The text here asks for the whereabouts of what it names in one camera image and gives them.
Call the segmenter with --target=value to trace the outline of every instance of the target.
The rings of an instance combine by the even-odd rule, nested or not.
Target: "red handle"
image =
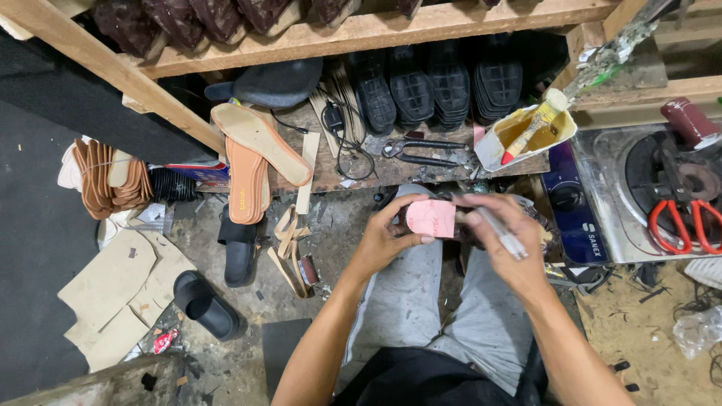
[[[669,210],[669,214],[672,216],[672,220],[674,220],[674,226],[677,228],[679,237],[681,238],[682,242],[684,242],[682,249],[673,247],[659,235],[659,229],[657,228],[657,217],[659,216],[659,213],[661,213],[662,210],[664,210],[665,208]],[[654,210],[649,213],[647,228],[649,229],[649,233],[652,235],[652,238],[654,238],[654,241],[660,247],[666,249],[669,252],[675,254],[687,254],[692,250],[692,240],[690,240],[690,235],[687,233],[687,229],[682,222],[682,218],[679,216],[679,212],[677,212],[677,204],[673,200],[662,200],[657,204],[656,207],[654,207]]]
[[[708,252],[709,254],[722,254],[722,244],[717,247],[713,248],[710,243],[707,241],[707,236],[705,235],[705,228],[702,224],[702,212],[700,211],[700,207],[707,210],[712,216],[714,216],[715,219],[717,219],[717,222],[722,227],[722,215],[720,212],[715,210],[714,207],[710,206],[709,203],[703,201],[703,200],[693,200],[690,202],[692,205],[692,218],[695,220],[695,230],[697,231],[697,240],[700,241],[700,245],[702,246],[702,249]]]

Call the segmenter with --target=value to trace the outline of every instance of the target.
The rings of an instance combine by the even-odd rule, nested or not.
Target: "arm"
[[[420,234],[395,238],[402,227],[391,224],[403,206],[426,199],[428,196],[422,194],[401,196],[368,220],[364,236],[334,291],[288,360],[272,405],[329,403],[366,283],[405,248],[434,241]]]
[[[627,390],[584,339],[547,282],[536,222],[524,215],[511,196],[467,195],[456,203],[491,209],[526,247],[529,258],[517,262],[482,216],[475,212],[468,215],[468,224],[487,247],[494,270],[529,314],[549,382],[561,403],[567,406],[634,405]]]

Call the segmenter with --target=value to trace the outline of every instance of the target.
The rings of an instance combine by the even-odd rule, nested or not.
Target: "hand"
[[[494,271],[518,297],[521,298],[549,287],[547,276],[544,273],[539,225],[524,214],[513,196],[508,194],[467,194],[455,197],[454,203],[466,207],[486,207],[500,218],[506,224],[506,228],[524,245],[529,257],[517,261],[504,248],[496,232],[483,216],[477,212],[471,212],[466,216],[469,228],[487,247]]]
[[[380,212],[371,215],[347,269],[353,269],[353,272],[359,272],[359,276],[367,279],[381,271],[404,249],[434,242],[432,236],[423,234],[412,233],[396,238],[398,234],[406,231],[406,227],[391,224],[402,207],[428,198],[425,194],[405,194],[392,200]]]

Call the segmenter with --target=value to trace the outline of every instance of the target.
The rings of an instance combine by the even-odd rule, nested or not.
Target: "gray sweatpants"
[[[420,185],[399,187],[397,196],[432,195]],[[356,313],[336,393],[382,347],[425,347],[475,364],[510,395],[516,393],[531,346],[529,317],[491,268],[486,251],[472,249],[461,305],[443,330],[437,304],[441,241],[401,252],[369,281]]]

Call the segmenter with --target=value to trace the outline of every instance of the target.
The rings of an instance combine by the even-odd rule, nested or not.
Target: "fingernail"
[[[466,224],[471,227],[476,227],[482,222],[482,216],[477,212],[470,212],[466,215]]]

